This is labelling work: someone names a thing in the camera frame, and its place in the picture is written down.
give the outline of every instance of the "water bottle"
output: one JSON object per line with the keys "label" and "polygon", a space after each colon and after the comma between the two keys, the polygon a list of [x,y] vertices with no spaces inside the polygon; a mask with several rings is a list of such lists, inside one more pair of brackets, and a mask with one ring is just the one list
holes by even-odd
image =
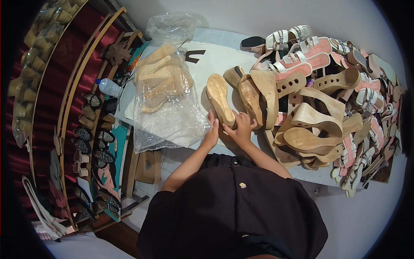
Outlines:
{"label": "water bottle", "polygon": [[99,85],[99,90],[104,94],[115,98],[118,98],[121,95],[122,87],[114,83],[111,79],[97,79],[95,83]]}

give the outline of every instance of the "plastic bag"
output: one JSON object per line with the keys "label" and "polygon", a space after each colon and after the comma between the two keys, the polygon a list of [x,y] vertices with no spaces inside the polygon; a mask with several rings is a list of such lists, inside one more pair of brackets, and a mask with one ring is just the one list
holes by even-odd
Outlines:
{"label": "plastic bag", "polygon": [[181,45],[192,39],[197,20],[189,14],[166,13],[152,16],[147,25],[147,34],[152,38],[151,44]]}
{"label": "plastic bag", "polygon": [[24,38],[29,50],[22,56],[20,76],[10,81],[8,91],[9,97],[14,96],[12,131],[20,148],[32,133],[34,107],[46,64],[64,24],[72,19],[70,13],[79,9],[77,6],[72,7],[66,0],[46,2]]}
{"label": "plastic bag", "polygon": [[135,65],[135,153],[188,147],[212,128],[201,112],[185,56],[163,45]]}

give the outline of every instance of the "person's left hand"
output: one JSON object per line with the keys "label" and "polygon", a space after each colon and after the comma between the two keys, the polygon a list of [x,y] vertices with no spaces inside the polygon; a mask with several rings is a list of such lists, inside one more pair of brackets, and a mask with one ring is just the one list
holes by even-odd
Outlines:
{"label": "person's left hand", "polygon": [[219,140],[219,119],[214,119],[213,110],[210,110],[207,115],[207,119],[214,126],[214,128],[204,136],[201,146],[206,146],[211,150],[215,145],[217,145],[217,141]]}

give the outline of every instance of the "white paper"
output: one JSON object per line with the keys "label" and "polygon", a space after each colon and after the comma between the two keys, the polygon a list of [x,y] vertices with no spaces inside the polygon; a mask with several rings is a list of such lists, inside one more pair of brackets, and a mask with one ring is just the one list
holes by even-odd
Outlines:
{"label": "white paper", "polygon": [[89,196],[89,199],[91,200],[91,202],[93,202],[94,199],[92,198],[91,188],[89,187],[89,182],[87,180],[83,180],[80,177],[76,177],[76,178],[77,178],[76,181],[78,182],[79,186],[85,190],[86,194]]}

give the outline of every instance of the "red satin fabric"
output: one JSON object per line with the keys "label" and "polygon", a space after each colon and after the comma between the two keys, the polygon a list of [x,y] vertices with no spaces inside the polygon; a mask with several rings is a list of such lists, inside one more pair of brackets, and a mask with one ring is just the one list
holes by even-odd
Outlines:
{"label": "red satin fabric", "polygon": [[[50,193],[48,186],[48,179],[50,178],[49,167],[51,163],[50,151],[54,149],[54,128],[58,123],[60,106],[75,63],[78,60],[78,57],[80,56],[86,42],[105,16],[106,15],[100,14],[89,4],[86,4],[79,11],[53,52],[51,60],[45,70],[41,88],[39,90],[39,96],[34,114],[32,140],[34,171],[39,193],[45,197],[49,197],[51,204],[53,204],[53,215],[57,217],[62,216],[61,211],[56,206],[55,198]],[[111,25],[106,31],[85,66],[70,107],[64,142],[65,162],[64,165],[62,165],[62,168],[65,172],[65,185],[71,213],[78,212],[78,197],[74,195],[73,191],[73,183],[76,182],[76,174],[72,171],[73,155],[76,148],[70,139],[75,137],[72,130],[80,125],[78,122],[78,116],[81,114],[82,105],[86,103],[81,94],[91,92],[96,76],[99,73],[103,63],[103,60],[99,57],[100,53],[108,44],[113,43],[117,39],[121,31],[122,30],[114,24]],[[22,44],[14,64],[12,79],[17,78],[20,75],[20,59],[23,53],[27,50],[27,46]],[[111,65],[109,63],[102,75],[102,78],[105,78],[108,75],[110,69]],[[23,146],[23,148],[19,148],[17,146],[11,129],[13,103],[14,98],[8,98],[6,129],[8,136],[7,147],[10,171],[14,177],[14,183],[19,193],[20,200],[23,203],[29,218],[35,220],[37,219],[36,213],[30,204],[30,200],[22,184],[23,175],[31,178],[29,153],[27,152],[26,146]]]}

